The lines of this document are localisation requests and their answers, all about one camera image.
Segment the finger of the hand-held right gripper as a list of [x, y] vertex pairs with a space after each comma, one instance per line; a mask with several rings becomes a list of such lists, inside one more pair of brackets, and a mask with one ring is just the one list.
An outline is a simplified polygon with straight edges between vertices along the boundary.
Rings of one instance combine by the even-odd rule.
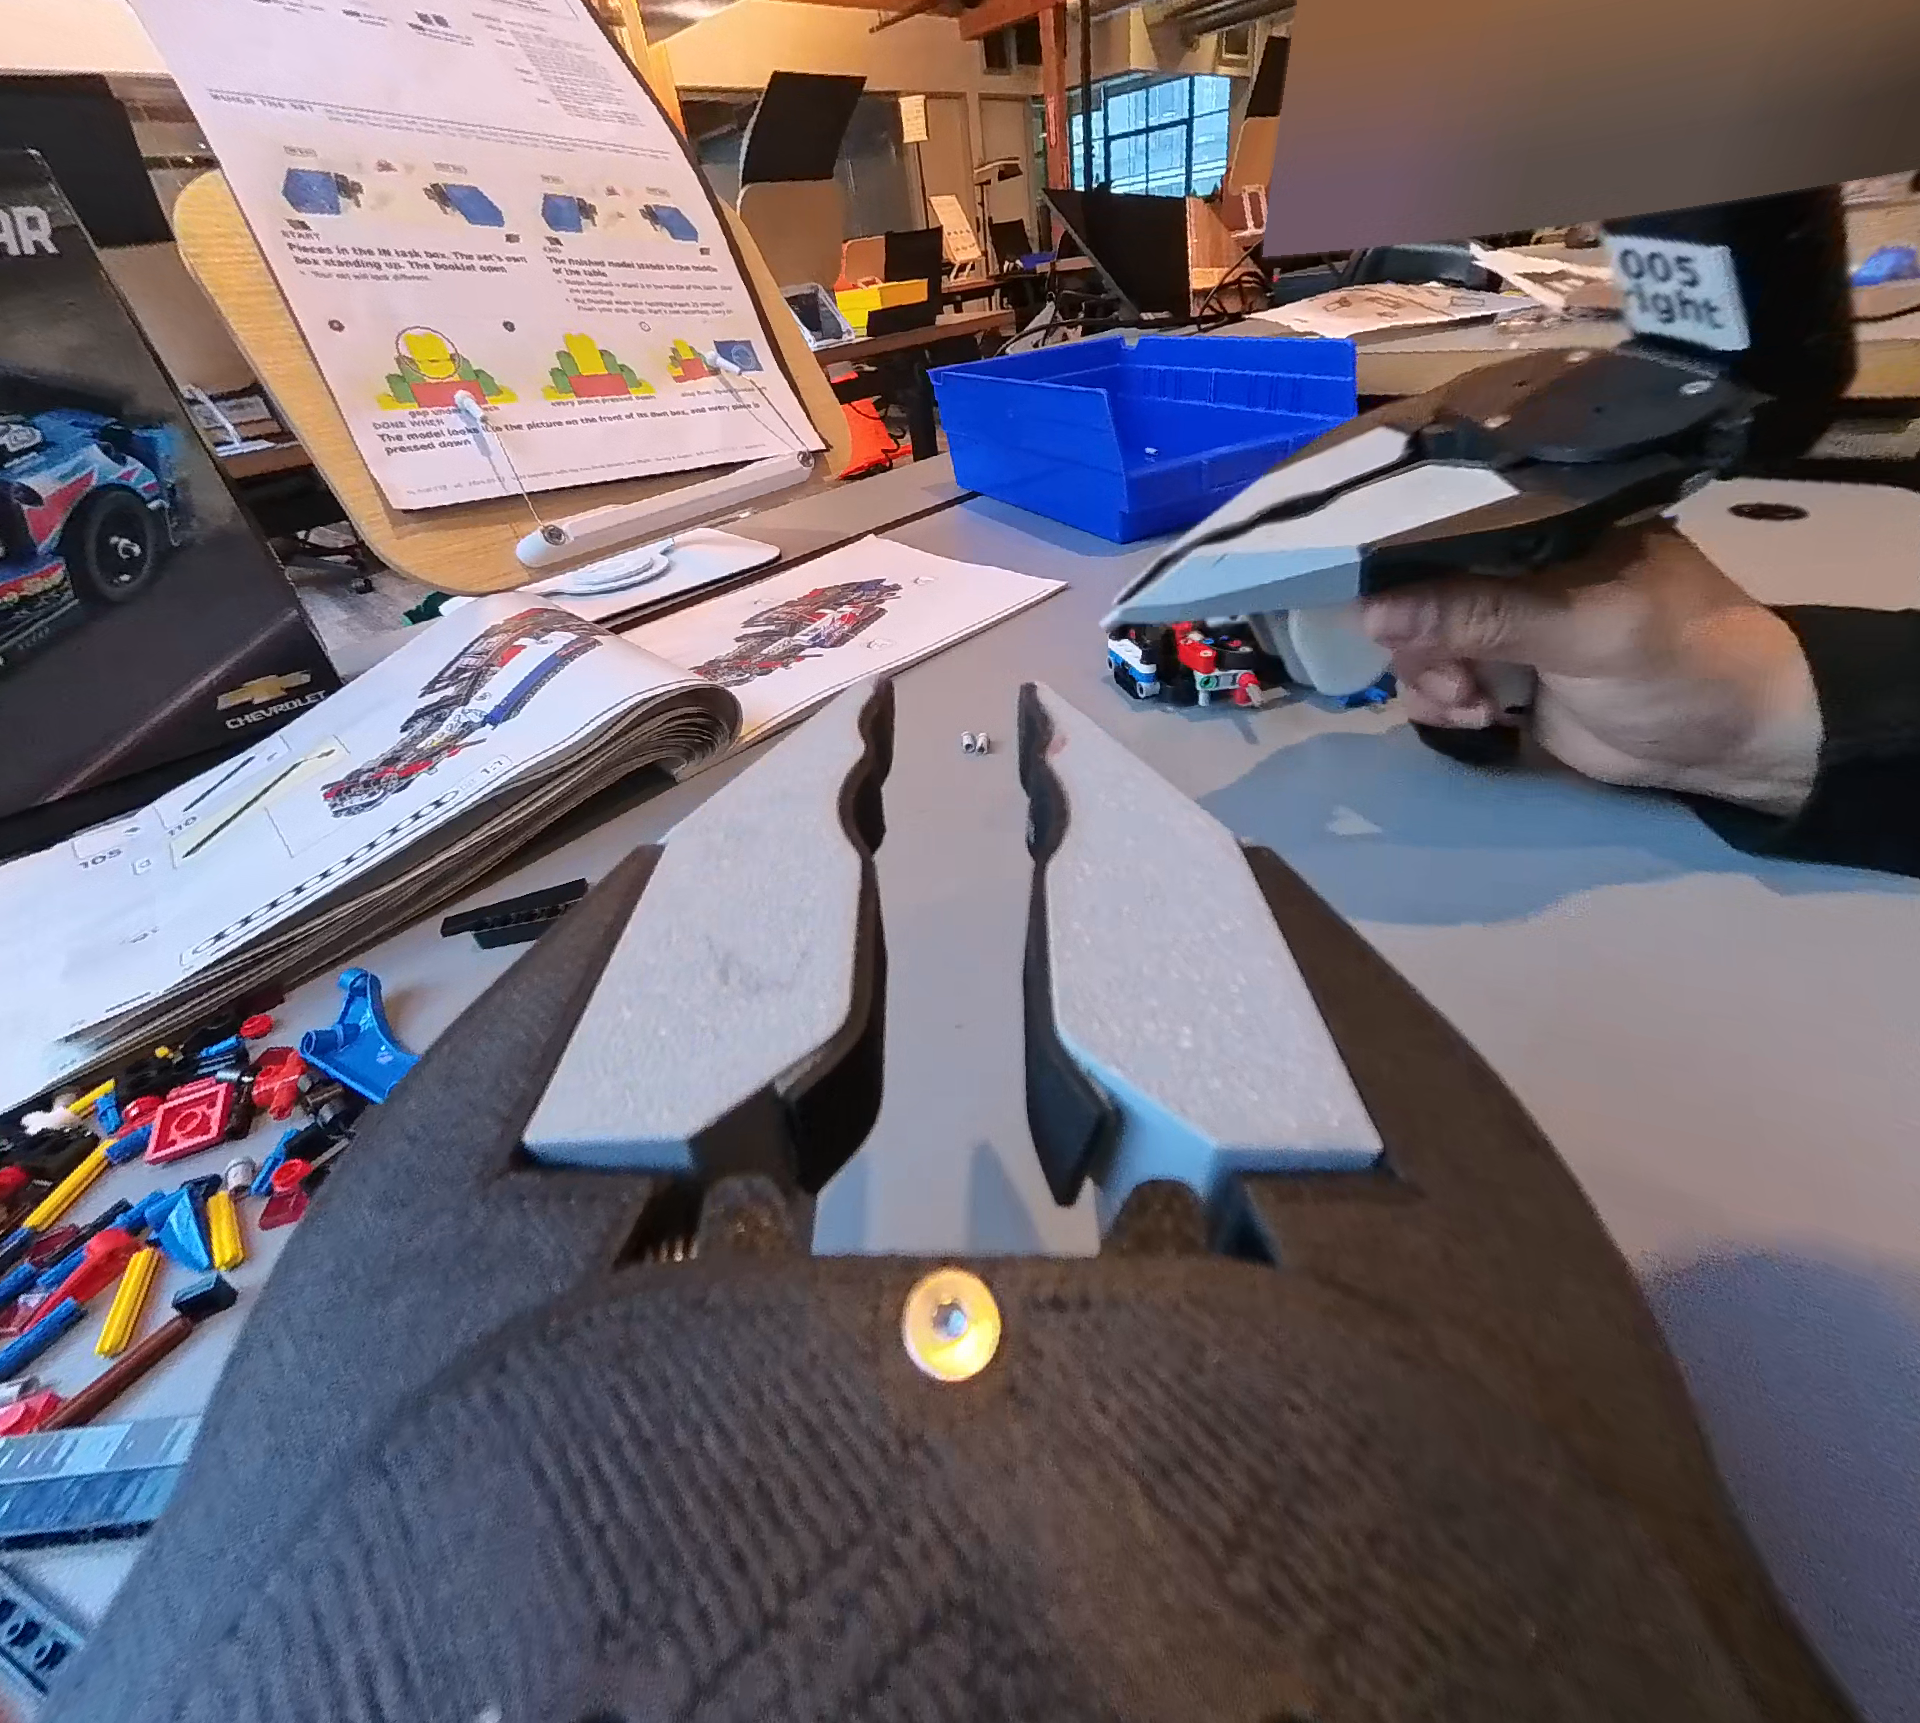
[[1252, 620], [1354, 604], [1366, 560], [1382, 544], [1435, 532], [1514, 496], [1517, 486], [1491, 470], [1420, 462], [1317, 496], [1306, 510], [1188, 536], [1116, 596], [1101, 628]]
[[1196, 526], [1197, 536], [1249, 528], [1259, 516], [1285, 504], [1314, 506], [1331, 490], [1388, 474], [1399, 464], [1411, 432], [1382, 422], [1343, 426], [1294, 452], [1257, 482], [1235, 492]]

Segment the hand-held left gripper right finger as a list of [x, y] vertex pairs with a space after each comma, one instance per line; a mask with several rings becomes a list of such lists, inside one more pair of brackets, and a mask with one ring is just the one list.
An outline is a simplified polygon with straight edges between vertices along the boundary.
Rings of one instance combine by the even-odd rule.
[[1384, 1143], [1248, 849], [1054, 690], [1017, 696], [1026, 1125], [1060, 1207], [1354, 1173]]

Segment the white page holder bar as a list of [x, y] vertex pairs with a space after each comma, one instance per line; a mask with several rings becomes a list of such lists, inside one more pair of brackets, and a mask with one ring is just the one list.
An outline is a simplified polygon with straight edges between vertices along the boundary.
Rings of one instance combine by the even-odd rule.
[[528, 574], [608, 558], [623, 548], [695, 528], [809, 482], [816, 454], [747, 462], [694, 484], [635, 502], [604, 504], [560, 520], [543, 520], [515, 542], [515, 564]]

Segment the pile of loose toy bricks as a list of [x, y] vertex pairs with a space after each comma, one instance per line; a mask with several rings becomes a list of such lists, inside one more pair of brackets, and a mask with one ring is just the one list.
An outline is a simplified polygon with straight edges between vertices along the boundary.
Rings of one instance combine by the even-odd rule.
[[338, 987], [296, 1041], [274, 1011], [227, 1011], [4, 1119], [6, 1441], [126, 1409], [265, 1277], [418, 1063], [371, 969]]

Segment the blue plastic bin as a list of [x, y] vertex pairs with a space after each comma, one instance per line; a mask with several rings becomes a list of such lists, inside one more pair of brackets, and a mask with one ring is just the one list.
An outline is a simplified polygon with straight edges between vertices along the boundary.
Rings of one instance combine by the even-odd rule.
[[1173, 536], [1358, 412], [1350, 342], [1105, 336], [932, 370], [959, 488], [1113, 544]]

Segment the wooden book stand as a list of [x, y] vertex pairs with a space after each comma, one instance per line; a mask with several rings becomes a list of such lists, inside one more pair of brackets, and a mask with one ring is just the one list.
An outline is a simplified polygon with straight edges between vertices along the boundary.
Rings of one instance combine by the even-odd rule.
[[[851, 452], [848, 420], [819, 364], [803, 346], [802, 328], [782, 302], [754, 240], [746, 228], [732, 218], [725, 206], [720, 202], [718, 206], [759, 308], [777, 322], [779, 356], [824, 444], [813, 452], [818, 466], [807, 482], [819, 484], [827, 474], [848, 464]], [[286, 416], [292, 418], [302, 448], [324, 476], [328, 488], [334, 490], [348, 510], [348, 518], [357, 530], [367, 534], [373, 548], [385, 560], [423, 584], [441, 584], [460, 592], [484, 594], [586, 568], [605, 558], [582, 560], [561, 570], [528, 574], [515, 564], [515, 542], [543, 520], [567, 518], [604, 504], [635, 502], [741, 466], [628, 480], [604, 488], [497, 496], [445, 510], [399, 512], [373, 488], [366, 464], [354, 450], [342, 414], [324, 386], [321, 370], [310, 354], [286, 300], [276, 288], [276, 278], [272, 278], [280, 298], [280, 308], [276, 310], [253, 310], [249, 302], [238, 294], [235, 272], [226, 270], [223, 262], [211, 256], [211, 248], [201, 242], [198, 186], [182, 196], [175, 226], [184, 234], [195, 278], [227, 318], [238, 344], [259, 370], [265, 388], [280, 400]], [[248, 232], [261, 268], [270, 272], [249, 228]]]

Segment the person's right forearm black sleeve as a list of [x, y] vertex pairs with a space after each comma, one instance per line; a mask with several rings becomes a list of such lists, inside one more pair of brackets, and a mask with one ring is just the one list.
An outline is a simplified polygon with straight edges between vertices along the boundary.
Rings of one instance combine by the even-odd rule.
[[1712, 833], [1748, 855], [1917, 875], [1917, 614], [1785, 606], [1775, 616], [1805, 658], [1821, 720], [1802, 806], [1766, 816], [1684, 796]]

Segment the short black toy beam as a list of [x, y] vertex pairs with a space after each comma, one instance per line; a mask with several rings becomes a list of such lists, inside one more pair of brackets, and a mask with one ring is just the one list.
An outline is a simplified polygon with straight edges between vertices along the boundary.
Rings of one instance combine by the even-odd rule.
[[439, 919], [444, 939], [468, 937], [477, 949], [529, 943], [575, 909], [589, 893], [586, 877], [521, 891], [503, 901], [456, 911]]

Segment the printed instruction sheet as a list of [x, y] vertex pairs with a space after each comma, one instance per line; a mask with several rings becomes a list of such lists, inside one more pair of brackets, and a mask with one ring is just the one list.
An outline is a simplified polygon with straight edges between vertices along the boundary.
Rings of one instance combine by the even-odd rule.
[[392, 508], [824, 446], [588, 0], [126, 2]]

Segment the partly built toy car model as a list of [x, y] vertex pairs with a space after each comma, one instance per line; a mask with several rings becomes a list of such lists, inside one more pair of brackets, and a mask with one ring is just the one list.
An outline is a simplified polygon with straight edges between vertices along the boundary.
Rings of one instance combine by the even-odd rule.
[[1116, 624], [1105, 648], [1121, 694], [1182, 710], [1254, 712], [1287, 700], [1372, 708], [1398, 692], [1384, 652], [1343, 610]]

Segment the black tilted panel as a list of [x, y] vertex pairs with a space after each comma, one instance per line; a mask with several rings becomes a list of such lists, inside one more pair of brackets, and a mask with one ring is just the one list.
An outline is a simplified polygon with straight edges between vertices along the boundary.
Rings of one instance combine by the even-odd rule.
[[864, 76], [773, 70], [740, 140], [738, 186], [829, 182], [864, 92]]

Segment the person's right hand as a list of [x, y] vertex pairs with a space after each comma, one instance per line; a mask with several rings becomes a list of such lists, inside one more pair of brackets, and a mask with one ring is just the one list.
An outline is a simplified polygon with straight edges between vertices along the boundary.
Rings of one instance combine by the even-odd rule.
[[1388, 590], [1360, 624], [1422, 728], [1507, 726], [1524, 672], [1524, 724], [1580, 776], [1766, 818], [1812, 798], [1824, 724], [1809, 658], [1675, 532], [1615, 532], [1526, 578]]

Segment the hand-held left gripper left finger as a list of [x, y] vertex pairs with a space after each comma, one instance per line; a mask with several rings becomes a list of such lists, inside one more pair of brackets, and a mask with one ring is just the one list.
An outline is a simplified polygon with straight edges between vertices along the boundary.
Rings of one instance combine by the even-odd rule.
[[660, 845], [521, 1129], [540, 1165], [829, 1179], [883, 1091], [875, 853], [896, 688], [867, 680]]

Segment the black toy car box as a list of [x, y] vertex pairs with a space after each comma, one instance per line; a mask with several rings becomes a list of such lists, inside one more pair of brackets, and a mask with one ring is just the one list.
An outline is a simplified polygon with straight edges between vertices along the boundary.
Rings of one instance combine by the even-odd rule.
[[1, 816], [340, 688], [52, 170], [1, 156]]

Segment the open building instruction booklet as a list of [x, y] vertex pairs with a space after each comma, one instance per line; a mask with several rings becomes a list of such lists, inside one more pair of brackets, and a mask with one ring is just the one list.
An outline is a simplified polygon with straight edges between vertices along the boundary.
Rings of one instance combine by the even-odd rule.
[[4, 865], [1, 1107], [418, 919], [642, 772], [700, 772], [1057, 580], [864, 536], [635, 632], [484, 598], [145, 808]]

